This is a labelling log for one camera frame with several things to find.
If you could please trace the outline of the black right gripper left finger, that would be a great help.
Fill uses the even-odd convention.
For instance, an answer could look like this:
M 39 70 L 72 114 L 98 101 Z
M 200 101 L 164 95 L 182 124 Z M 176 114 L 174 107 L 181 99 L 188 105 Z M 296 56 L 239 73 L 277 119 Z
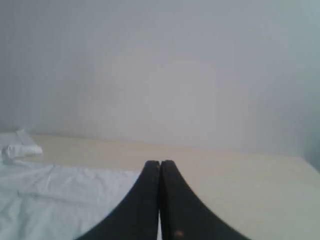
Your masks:
M 159 225 L 158 185 L 160 163 L 145 162 L 136 182 L 96 226 L 81 240 L 156 240 Z

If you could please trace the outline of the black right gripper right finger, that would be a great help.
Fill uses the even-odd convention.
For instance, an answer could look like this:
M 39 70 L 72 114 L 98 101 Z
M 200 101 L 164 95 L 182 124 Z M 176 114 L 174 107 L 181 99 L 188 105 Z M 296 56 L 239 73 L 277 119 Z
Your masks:
M 207 208 L 172 160 L 165 160 L 160 165 L 158 200 L 163 240 L 247 238 Z

